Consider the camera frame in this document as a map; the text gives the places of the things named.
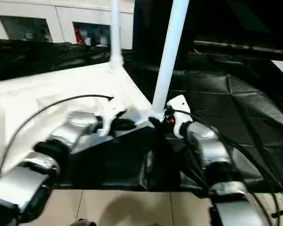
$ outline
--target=robotic arm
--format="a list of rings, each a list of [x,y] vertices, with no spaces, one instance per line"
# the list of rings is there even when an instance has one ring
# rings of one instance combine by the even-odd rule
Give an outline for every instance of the robotic arm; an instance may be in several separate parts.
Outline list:
[[[190,113],[183,95],[170,100],[167,106]],[[211,224],[263,226],[259,214],[248,202],[248,191],[239,170],[216,132],[186,114],[174,112],[171,117],[175,119],[174,134],[185,138],[200,157],[200,166],[209,186],[208,197],[213,204],[210,209]]]
[[[17,166],[0,177],[0,226],[15,226],[38,218],[57,180],[67,170],[68,158],[81,136],[113,130],[130,130],[134,122],[118,117],[125,112],[115,99],[105,106],[104,114],[71,112],[45,142],[34,146]]]

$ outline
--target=wire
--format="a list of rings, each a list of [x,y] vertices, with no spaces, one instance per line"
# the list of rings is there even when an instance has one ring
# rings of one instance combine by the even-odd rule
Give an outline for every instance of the wire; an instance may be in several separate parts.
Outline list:
[[[221,138],[221,139],[222,139],[222,138],[225,138],[226,140],[230,141],[230,143],[231,143],[232,145],[237,146],[237,145],[235,145],[235,143],[234,143],[233,141],[231,141],[228,137],[222,136],[222,134],[220,134],[219,131],[218,131],[216,128],[214,128],[214,127],[212,127],[211,125],[209,125],[208,123],[206,123],[206,122],[205,122],[203,119],[201,119],[200,117],[198,117],[198,116],[196,116],[196,115],[194,115],[194,114],[192,114],[192,113],[185,112],[185,111],[181,111],[181,110],[175,110],[175,109],[173,109],[173,108],[170,108],[170,109],[168,109],[168,110],[171,110],[171,111],[174,111],[174,112],[183,113],[183,114],[186,114],[186,115],[191,116],[191,117],[192,117],[193,119],[195,119],[196,121],[201,122],[202,124],[204,124],[205,126],[207,126],[208,128],[210,128],[211,130],[213,130],[216,134],[220,135],[220,136],[219,136],[219,139],[220,139],[220,138]],[[269,184],[269,181],[268,181],[267,178],[266,178],[266,174],[262,172],[262,168],[261,168],[258,164],[256,164],[255,161],[252,161],[251,158],[248,158],[248,160],[250,160],[251,163],[256,166],[256,168],[257,168],[257,169],[259,170],[259,172],[261,173],[261,175],[262,175],[264,181],[266,182],[266,185],[268,186],[268,189],[269,189],[269,191],[270,191],[270,195],[272,196],[272,198],[273,198],[273,200],[274,200],[274,204],[275,204],[275,209],[276,209],[276,214],[277,214],[277,223],[276,223],[276,225],[277,225],[277,226],[280,226],[280,224],[281,224],[281,213],[280,213],[279,203],[278,203],[277,197],[276,197],[276,195],[275,195],[275,193],[274,193],[274,190],[273,190],[272,186]]]
[[[259,199],[254,193],[250,193],[250,194],[252,195],[252,197],[255,198],[256,202],[258,203],[258,205],[259,205],[259,207],[261,208],[261,210],[262,210],[262,212],[263,212],[263,214],[264,214],[264,216],[265,216],[265,218],[266,218],[268,224],[269,224],[270,226],[272,226],[273,223],[272,223],[272,221],[271,221],[271,219],[270,219],[270,217],[269,217],[269,214],[268,214],[266,208],[264,207],[264,205],[262,204],[262,202],[260,201],[260,199]]]
[[[1,164],[0,164],[0,176],[1,176],[1,173],[2,173],[2,168],[4,166],[4,163],[5,163],[5,159],[10,151],[10,147],[13,145],[18,133],[20,132],[20,130],[23,129],[23,127],[30,121],[32,120],[34,117],[38,116],[39,114],[41,114],[42,112],[44,112],[45,110],[47,110],[48,108],[52,107],[52,106],[55,106],[55,105],[58,105],[58,104],[61,104],[63,102],[67,102],[67,101],[70,101],[70,100],[74,100],[74,99],[79,99],[79,98],[83,98],[83,97],[101,97],[101,98],[106,98],[108,99],[108,101],[112,100],[113,97],[109,97],[109,96],[105,96],[105,95],[96,95],[96,94],[87,94],[87,95],[79,95],[79,96],[74,96],[74,97],[70,97],[70,98],[66,98],[66,99],[63,99],[63,100],[59,100],[59,101],[56,101],[46,107],[44,107],[43,109],[37,111],[35,114],[33,114],[32,116],[30,116],[27,120],[25,120],[19,127],[18,129],[14,132],[13,136],[11,137],[4,153],[3,153],[3,157],[2,157],[2,160],[1,160]]]

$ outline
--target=tile floor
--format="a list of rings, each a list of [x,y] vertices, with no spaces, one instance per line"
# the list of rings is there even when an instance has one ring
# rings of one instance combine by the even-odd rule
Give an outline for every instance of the tile floor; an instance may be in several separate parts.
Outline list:
[[[268,194],[258,194],[268,212],[274,211]],[[283,208],[283,197],[278,196]],[[80,218],[98,226],[209,226],[208,199],[191,193],[55,190],[43,214],[25,226],[68,226]]]

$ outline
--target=black plastic sheet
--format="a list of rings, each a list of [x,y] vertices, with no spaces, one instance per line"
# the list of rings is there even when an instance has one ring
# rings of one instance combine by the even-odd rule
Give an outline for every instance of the black plastic sheet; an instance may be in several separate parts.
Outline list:
[[[237,144],[229,151],[251,191],[270,192],[260,172],[276,191],[283,191],[283,73],[269,60],[185,58],[176,64],[168,99],[183,94],[191,112]],[[104,48],[0,40],[0,80],[108,59]],[[159,67],[139,52],[125,51],[124,59],[125,69],[152,101]],[[205,195],[195,172],[195,159],[183,141],[144,128],[73,155],[59,187]]]

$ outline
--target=white pole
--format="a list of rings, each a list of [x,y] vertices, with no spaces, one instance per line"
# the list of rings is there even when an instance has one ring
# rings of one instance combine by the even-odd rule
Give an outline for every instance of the white pole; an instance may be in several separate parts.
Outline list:
[[[153,113],[161,115],[165,108],[173,68],[176,60],[178,46],[183,32],[185,15],[189,6],[189,0],[173,0],[166,42],[162,54],[156,89],[153,99]]]
[[[123,57],[120,47],[120,25],[119,25],[119,4],[118,0],[111,0],[111,57],[112,67],[123,65]]]

